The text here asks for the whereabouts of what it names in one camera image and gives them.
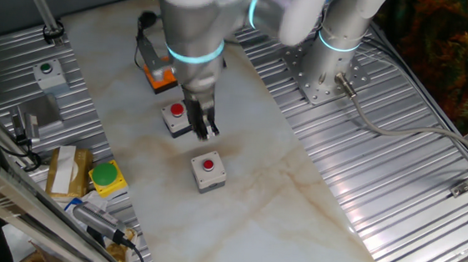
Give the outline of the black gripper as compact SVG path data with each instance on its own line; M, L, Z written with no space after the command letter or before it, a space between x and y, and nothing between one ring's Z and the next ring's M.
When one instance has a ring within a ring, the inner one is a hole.
M214 85L201 87L200 89L188 85L182 86L189 124L198 139L208 140L211 137L219 136L214 114L214 88Z

